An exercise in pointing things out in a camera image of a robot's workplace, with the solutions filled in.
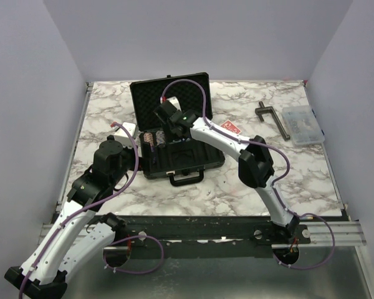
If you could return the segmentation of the blue tan poker chip stack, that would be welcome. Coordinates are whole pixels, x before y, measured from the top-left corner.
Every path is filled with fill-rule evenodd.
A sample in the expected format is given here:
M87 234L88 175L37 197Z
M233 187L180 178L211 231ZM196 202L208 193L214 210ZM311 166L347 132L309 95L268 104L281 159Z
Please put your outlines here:
M157 131L156 136L156 145L159 148L164 148L166 146L166 136L164 131Z

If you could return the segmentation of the red tan poker chip stack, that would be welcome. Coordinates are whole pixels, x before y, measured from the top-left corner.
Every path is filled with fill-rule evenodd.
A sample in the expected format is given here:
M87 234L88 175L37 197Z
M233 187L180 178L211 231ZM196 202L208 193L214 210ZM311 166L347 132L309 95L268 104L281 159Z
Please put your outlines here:
M144 139L144 142L149 143L151 147L155 146L154 138L153 138L153 135L151 133L149 133L149 132L144 133L143 139Z

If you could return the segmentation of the black poker carrying case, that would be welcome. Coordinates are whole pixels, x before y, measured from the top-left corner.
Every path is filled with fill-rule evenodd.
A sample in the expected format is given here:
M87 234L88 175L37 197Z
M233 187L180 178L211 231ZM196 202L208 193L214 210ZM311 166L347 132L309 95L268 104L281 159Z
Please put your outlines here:
M173 186L185 186L224 164L222 151L192 139L187 131L198 117L213 117L206 72L133 82L130 92L147 179L168 178Z

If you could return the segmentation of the blue playing card deck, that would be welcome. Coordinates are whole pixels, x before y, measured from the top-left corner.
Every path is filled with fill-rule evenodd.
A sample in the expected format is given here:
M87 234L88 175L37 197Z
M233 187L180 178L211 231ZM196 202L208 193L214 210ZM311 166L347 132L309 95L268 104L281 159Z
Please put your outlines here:
M186 142L189 142L191 141L190 138L182 138L182 139L179 139L179 140L172 140L172 141L169 141L167 143L167 145L175 145L175 144L178 144L178 143L186 143Z

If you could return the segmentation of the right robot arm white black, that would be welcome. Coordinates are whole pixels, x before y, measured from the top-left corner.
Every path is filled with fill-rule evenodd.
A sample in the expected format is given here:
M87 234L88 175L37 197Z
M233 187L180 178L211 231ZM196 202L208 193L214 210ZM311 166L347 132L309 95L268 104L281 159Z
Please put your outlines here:
M192 110L183 113L169 101L157 107L154 114L173 135L202 141L232 157L238 163L240 181L256 190L269 211L276 240L288 244L297 237L299 218L275 185L271 147L263 138L232 133Z

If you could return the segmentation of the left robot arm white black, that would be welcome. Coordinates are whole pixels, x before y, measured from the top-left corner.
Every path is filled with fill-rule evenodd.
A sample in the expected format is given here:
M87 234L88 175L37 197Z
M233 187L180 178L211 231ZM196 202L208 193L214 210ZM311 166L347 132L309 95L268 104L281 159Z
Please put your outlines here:
M19 289L19 298L62 298L71 278L106 246L138 238L126 222L108 213L79 242L76 238L101 206L116 196L116 185L129 170L138 170L138 151L106 140L94 153L93 163L76 179L56 222L34 253L4 278Z

